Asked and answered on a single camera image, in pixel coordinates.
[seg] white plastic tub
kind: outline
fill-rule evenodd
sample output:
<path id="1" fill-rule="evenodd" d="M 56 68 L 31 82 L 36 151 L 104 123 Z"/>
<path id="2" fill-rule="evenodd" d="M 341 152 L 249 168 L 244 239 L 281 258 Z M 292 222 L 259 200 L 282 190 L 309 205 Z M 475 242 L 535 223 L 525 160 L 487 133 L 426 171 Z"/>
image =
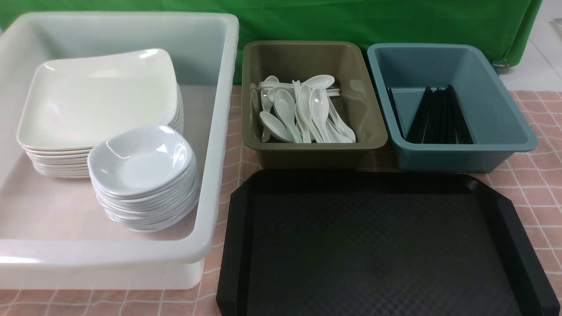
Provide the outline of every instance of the white plastic tub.
<path id="1" fill-rule="evenodd" d="M 0 288 L 189 288 L 200 281 L 217 216 L 237 43 L 237 18 L 214 13 L 30 13 L 6 30 L 0 37 Z M 147 48 L 165 49 L 174 63 L 184 134 L 202 187 L 196 213 L 162 233 L 138 234 L 106 218 L 89 179 L 37 174 L 16 129 L 41 63 Z"/>

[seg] blue bin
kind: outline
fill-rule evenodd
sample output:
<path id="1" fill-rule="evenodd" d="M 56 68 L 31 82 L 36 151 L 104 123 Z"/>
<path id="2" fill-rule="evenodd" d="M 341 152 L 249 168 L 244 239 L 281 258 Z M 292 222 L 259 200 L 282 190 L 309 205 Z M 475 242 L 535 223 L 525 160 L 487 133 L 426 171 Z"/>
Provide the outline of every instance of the blue bin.
<path id="1" fill-rule="evenodd" d="M 376 44 L 367 56 L 398 166 L 408 171 L 490 172 L 537 137 L 482 52 L 455 44 Z M 473 145 L 414 144 L 400 136 L 386 89 L 392 88 L 407 136 L 425 87 L 455 87 Z"/>

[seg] black plastic tray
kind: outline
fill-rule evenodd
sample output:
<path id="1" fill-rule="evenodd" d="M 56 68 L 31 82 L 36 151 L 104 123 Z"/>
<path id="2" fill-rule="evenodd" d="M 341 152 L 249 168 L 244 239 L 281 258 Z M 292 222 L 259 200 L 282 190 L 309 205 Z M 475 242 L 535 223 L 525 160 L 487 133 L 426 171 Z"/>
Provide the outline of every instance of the black plastic tray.
<path id="1" fill-rule="evenodd" d="M 231 196 L 223 316 L 558 316 L 510 200 L 461 174 L 263 170 Z"/>

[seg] chopsticks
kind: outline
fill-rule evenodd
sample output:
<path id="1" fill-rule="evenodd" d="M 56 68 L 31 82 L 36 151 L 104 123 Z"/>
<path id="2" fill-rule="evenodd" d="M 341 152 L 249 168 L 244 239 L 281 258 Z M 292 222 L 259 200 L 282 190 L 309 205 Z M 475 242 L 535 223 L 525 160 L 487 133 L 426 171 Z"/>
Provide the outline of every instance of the chopsticks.
<path id="1" fill-rule="evenodd" d="M 400 136 L 404 138 L 392 89 L 387 89 Z M 417 144 L 473 144 L 455 88 L 426 87 L 406 141 Z"/>

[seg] olive green bin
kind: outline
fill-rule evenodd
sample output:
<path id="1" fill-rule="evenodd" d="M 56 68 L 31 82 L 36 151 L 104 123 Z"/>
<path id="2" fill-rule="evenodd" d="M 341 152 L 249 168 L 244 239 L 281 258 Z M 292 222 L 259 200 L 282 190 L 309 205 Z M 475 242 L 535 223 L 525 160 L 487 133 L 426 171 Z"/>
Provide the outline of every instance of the olive green bin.
<path id="1" fill-rule="evenodd" d="M 280 82 L 332 75 L 341 96 L 332 98 L 357 143 L 294 144 L 261 142 L 261 107 L 252 108 L 251 85 L 274 75 Z M 371 150 L 386 144 L 388 134 L 377 96 L 359 47 L 348 42 L 272 40 L 244 47 L 242 64 L 242 139 L 255 150 L 264 169 L 355 169 Z"/>

